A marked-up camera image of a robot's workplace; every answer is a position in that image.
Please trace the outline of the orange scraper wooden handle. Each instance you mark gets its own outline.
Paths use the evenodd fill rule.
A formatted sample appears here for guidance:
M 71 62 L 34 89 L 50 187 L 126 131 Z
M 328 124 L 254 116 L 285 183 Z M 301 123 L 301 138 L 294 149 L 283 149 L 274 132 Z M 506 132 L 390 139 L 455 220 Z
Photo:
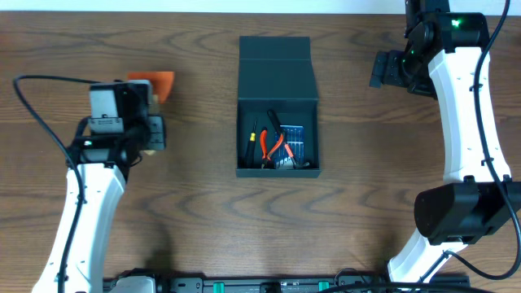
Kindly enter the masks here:
M 161 115 L 160 105 L 166 103 L 172 92 L 175 72 L 128 72 L 127 79 L 132 82 L 147 81 L 151 85 L 147 95 L 148 114 Z M 147 155 L 154 155 L 156 152 L 144 151 Z

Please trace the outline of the yellow black screwdriver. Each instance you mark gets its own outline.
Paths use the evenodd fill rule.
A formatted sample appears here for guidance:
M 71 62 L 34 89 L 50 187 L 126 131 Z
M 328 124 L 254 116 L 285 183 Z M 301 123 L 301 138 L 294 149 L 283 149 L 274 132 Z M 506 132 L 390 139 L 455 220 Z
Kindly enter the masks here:
M 254 160 L 254 152 L 256 147 L 256 125 L 257 119 L 254 120 L 252 131 L 250 132 L 250 136 L 247 142 L 246 154 L 244 157 L 244 167 L 250 168 L 253 165 Z

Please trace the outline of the clear precision screwdriver case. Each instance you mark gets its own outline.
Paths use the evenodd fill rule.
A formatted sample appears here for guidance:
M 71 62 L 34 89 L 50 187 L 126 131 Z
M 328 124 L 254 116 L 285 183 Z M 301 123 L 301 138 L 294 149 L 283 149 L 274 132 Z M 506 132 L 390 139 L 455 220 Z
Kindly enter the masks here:
M 287 144 L 291 148 L 298 164 L 304 164 L 304 127 L 299 125 L 282 125 L 286 134 Z M 274 154 L 276 169 L 293 169 L 293 163 L 284 146 L 280 146 Z

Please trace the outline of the small black handled hammer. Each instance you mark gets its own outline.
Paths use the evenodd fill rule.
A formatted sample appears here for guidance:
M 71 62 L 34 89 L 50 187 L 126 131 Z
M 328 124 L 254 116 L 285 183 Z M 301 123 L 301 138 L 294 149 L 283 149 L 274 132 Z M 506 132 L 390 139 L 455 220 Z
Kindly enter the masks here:
M 293 168 L 294 169 L 308 168 L 310 166 L 309 162 L 305 162 L 305 163 L 302 163 L 302 164 L 297 162 L 297 160 L 295 158 L 295 155 L 293 153 L 293 150 L 291 149 L 290 145 L 287 142 L 287 135 L 282 130 L 282 126 L 281 126 L 281 123 L 280 123 L 280 121 L 278 119 L 278 116 L 277 116 L 276 112 L 274 110 L 268 110 L 267 111 L 267 115 L 268 115 L 270 121 L 272 122 L 272 125 L 273 125 L 276 133 L 279 135 L 280 138 L 282 138 L 282 145 L 283 145 L 286 153 L 288 154 L 289 158 L 291 159 L 291 162 L 293 164 Z

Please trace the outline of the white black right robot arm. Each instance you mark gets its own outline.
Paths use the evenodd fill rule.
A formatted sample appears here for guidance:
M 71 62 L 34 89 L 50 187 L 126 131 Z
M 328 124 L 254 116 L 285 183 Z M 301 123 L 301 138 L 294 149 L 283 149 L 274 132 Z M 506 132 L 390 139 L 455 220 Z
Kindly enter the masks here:
M 409 0 L 405 15 L 406 47 L 376 55 L 370 85 L 402 87 L 439 104 L 443 183 L 418 194 L 415 231 L 387 264 L 390 281 L 416 290 L 466 247 L 519 223 L 520 184 L 502 153 L 490 96 L 497 32 L 484 15 L 453 12 L 446 0 Z

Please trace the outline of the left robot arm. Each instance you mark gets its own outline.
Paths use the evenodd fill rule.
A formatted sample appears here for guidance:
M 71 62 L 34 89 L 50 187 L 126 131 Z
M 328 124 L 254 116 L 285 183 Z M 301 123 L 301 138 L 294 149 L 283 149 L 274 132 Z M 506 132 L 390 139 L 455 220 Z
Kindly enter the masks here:
M 140 77 L 90 86 L 91 113 L 68 147 L 67 193 L 58 232 L 35 292 L 101 292 L 112 221 L 129 170 L 144 151 L 166 147 L 157 107 L 168 95 Z

